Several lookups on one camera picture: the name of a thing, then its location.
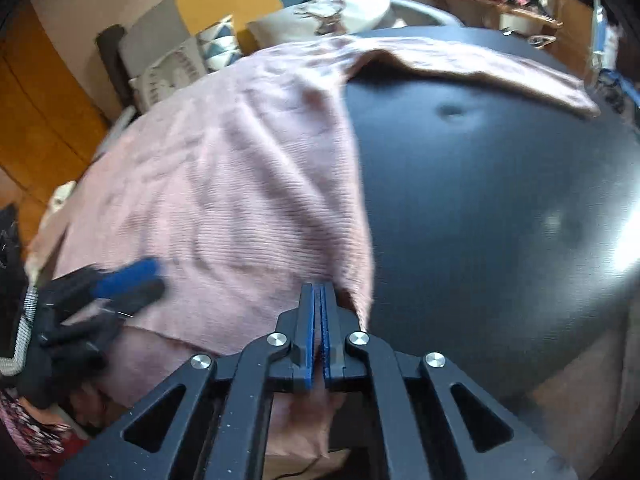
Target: wooden cabinet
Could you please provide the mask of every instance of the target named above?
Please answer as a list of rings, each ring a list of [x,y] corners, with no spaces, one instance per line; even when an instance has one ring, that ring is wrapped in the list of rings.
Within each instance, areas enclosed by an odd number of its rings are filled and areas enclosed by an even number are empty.
[[[593,9],[578,0],[551,0],[554,16],[563,22],[549,53],[581,79],[589,79]]]
[[[0,206],[18,203],[25,243],[53,190],[81,176],[106,131],[24,4],[0,40]]]

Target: geometric pattern pillow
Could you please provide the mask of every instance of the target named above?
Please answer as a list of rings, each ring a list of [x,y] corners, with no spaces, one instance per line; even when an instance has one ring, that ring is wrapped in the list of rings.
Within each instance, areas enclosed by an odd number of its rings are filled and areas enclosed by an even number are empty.
[[[209,72],[217,72],[242,57],[230,14],[196,34],[198,47]]]

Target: pink towel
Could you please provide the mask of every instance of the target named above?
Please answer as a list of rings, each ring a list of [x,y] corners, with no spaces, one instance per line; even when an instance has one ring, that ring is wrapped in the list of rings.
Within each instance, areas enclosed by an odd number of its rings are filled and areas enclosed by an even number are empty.
[[[283,44],[176,92],[84,176],[56,268],[162,260],[168,293],[131,320],[102,382],[114,400],[138,400],[192,346],[240,351],[296,306],[304,281],[332,280],[366,327],[374,266],[342,88],[374,57],[598,114],[572,76],[426,38]]]

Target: blue gripper pad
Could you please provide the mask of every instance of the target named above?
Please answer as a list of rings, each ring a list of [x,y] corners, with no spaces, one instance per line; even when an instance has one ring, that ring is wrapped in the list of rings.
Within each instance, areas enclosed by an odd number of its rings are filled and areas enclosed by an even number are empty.
[[[320,309],[320,325],[321,325],[321,351],[322,351],[322,375],[324,376],[325,384],[331,381],[331,351],[329,342],[329,323],[326,313],[326,289],[321,287],[321,301],[319,305]]]
[[[311,291],[311,305],[309,306],[309,315],[306,320],[306,355],[305,355],[305,389],[310,390],[313,387],[314,380],[314,340],[316,336],[316,308],[318,296],[318,288],[313,286]]]
[[[133,286],[158,276],[159,263],[155,258],[144,258],[130,266],[110,272],[91,289],[94,298],[112,300],[115,296],[126,292]]]

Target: white cushion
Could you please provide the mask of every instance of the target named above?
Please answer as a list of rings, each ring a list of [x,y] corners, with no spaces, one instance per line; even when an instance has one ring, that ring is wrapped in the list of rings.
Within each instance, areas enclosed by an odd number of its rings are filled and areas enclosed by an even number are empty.
[[[248,28],[265,48],[371,30],[389,6],[389,0],[311,0],[249,22]]]

